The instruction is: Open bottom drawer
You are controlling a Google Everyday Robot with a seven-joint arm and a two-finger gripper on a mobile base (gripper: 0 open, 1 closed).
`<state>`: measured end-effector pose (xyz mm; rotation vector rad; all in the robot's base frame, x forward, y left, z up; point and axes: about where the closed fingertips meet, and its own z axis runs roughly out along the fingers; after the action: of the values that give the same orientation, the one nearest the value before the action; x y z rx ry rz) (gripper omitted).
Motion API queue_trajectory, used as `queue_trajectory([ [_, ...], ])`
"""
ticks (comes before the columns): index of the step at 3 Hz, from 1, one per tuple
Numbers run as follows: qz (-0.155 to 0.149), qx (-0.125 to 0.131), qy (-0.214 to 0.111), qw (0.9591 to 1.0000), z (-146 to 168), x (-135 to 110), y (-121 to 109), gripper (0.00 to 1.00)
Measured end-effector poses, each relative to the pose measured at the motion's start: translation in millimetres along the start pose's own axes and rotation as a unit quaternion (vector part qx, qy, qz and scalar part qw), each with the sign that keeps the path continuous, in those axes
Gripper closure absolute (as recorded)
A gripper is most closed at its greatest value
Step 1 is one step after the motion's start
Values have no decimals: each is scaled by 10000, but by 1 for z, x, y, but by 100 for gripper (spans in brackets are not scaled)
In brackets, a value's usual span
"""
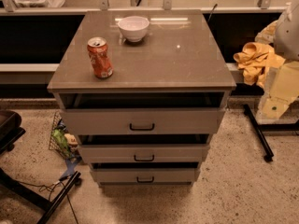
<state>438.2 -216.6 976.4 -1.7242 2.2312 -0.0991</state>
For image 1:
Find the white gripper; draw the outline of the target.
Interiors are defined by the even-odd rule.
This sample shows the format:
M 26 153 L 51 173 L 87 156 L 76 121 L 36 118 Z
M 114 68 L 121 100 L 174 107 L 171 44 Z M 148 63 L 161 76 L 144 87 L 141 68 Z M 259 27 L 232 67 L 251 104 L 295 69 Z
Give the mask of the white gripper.
M 258 105 L 257 118 L 278 120 L 299 96 L 299 62 L 287 61 L 280 68 L 271 69 L 269 96 L 264 95 Z

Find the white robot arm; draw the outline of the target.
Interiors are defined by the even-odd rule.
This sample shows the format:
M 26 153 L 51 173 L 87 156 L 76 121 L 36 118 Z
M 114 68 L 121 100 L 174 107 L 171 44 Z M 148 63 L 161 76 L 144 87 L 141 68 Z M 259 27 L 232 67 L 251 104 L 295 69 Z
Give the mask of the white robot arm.
M 280 15 L 274 50 L 285 62 L 266 76 L 257 115 L 266 122 L 279 119 L 299 96 L 299 0 L 292 0 Z

